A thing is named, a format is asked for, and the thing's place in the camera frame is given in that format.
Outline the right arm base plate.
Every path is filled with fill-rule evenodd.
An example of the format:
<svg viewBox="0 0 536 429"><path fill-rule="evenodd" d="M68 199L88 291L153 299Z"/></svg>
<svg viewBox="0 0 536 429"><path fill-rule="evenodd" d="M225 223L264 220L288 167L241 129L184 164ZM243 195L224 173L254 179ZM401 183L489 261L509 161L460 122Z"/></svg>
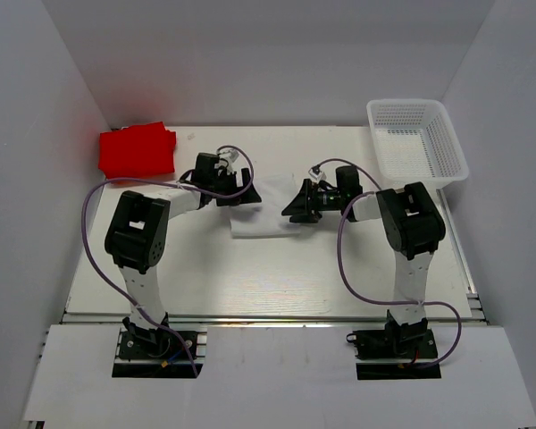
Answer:
<svg viewBox="0 0 536 429"><path fill-rule="evenodd" d="M440 365L423 368L439 358L432 329L397 341L386 329L357 330L346 336L355 348L358 381L413 381L441 378Z"/></svg>

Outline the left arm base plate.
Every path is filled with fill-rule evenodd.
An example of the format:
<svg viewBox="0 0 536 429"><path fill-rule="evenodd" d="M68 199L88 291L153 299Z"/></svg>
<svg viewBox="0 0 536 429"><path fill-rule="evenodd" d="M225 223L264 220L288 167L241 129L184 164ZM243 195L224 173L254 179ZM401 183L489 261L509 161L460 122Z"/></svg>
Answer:
<svg viewBox="0 0 536 429"><path fill-rule="evenodd" d="M113 361L114 379L196 379L205 362L205 334L179 331L185 346L169 332L159 345L121 329Z"/></svg>

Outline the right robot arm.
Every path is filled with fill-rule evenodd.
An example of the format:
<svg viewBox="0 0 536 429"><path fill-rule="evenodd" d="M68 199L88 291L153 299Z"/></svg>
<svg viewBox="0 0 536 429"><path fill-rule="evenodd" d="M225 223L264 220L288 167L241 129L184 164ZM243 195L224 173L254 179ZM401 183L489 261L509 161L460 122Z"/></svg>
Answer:
<svg viewBox="0 0 536 429"><path fill-rule="evenodd" d="M359 174L363 170L346 164L336 169L336 183L323 179L317 165L281 215L292 223L318 223L323 212L341 213L336 254L339 275L348 291L365 303L387 308L385 343L394 355L403 357L415 349L427 331L425 296L428 270L434 253L445 238L446 226L429 192L421 182L403 189L365 192ZM395 256L395 281L390 301L369 299L349 284L342 257L345 223L380 219Z"/></svg>

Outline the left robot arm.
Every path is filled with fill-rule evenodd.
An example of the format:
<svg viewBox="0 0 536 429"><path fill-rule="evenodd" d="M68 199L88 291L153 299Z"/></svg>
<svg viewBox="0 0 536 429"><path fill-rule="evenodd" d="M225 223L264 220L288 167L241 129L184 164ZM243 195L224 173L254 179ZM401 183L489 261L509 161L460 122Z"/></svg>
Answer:
<svg viewBox="0 0 536 429"><path fill-rule="evenodd" d="M200 153L194 168L171 189L153 197L135 191L120 196L105 236L105 252L119 268L132 299L124 326L150 356L160 357L171 346L156 270L165 251L169 221L211 202L239 206L262 201L253 185L252 168L233 169L241 154L229 146L214 154Z"/></svg>

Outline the white t-shirt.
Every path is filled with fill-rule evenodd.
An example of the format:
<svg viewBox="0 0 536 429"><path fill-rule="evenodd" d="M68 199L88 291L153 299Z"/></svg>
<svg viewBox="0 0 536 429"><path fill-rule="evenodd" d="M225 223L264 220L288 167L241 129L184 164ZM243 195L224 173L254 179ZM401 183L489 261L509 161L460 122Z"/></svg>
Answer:
<svg viewBox="0 0 536 429"><path fill-rule="evenodd" d="M282 216L282 210L296 196L297 186L292 173L254 179L260 203L231 207L230 233L233 239L279 238L298 235L300 225Z"/></svg>

